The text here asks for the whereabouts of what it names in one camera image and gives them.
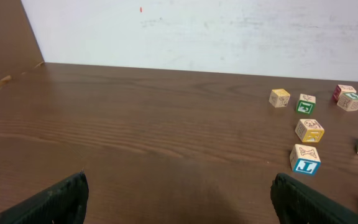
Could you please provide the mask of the blue sided X wooden block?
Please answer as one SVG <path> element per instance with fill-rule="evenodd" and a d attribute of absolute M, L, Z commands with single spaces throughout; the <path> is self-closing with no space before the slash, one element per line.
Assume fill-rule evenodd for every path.
<path fill-rule="evenodd" d="M 315 147 L 295 144 L 290 153 L 290 164 L 293 172 L 315 175 L 321 160 Z"/>

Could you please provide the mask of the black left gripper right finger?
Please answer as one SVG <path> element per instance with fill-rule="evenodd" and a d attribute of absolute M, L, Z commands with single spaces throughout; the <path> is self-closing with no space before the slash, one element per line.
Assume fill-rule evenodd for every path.
<path fill-rule="evenodd" d="M 281 224 L 358 223 L 358 214 L 284 173 L 272 182 L 270 198 Z"/>

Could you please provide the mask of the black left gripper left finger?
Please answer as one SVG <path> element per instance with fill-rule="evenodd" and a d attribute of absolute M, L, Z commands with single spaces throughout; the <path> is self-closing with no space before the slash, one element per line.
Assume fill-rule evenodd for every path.
<path fill-rule="evenodd" d="M 0 213 L 0 224 L 83 224 L 89 197 L 83 171 Z"/>

